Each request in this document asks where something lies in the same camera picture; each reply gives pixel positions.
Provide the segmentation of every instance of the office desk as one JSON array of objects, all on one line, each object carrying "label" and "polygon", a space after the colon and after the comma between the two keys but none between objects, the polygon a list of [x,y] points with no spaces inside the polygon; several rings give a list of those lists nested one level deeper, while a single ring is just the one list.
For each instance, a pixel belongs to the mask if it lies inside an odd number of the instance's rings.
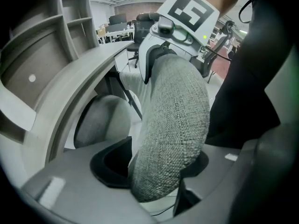
[{"label": "office desk", "polygon": [[[124,59],[115,57],[126,54],[131,43],[115,42],[93,48],[66,66],[49,83],[37,105],[33,127],[26,132],[22,145],[24,168],[29,177],[62,153],[75,117],[107,72],[117,70],[117,63]],[[113,94],[124,96],[119,85],[112,84],[112,90]]]},{"label": "office desk", "polygon": [[108,33],[106,33],[106,36],[109,36],[110,42],[112,42],[112,38],[111,38],[112,36],[121,35],[121,34],[129,33],[129,32],[133,33],[132,39],[134,39],[135,29],[127,29],[127,30],[123,30],[123,31],[108,32]]}]

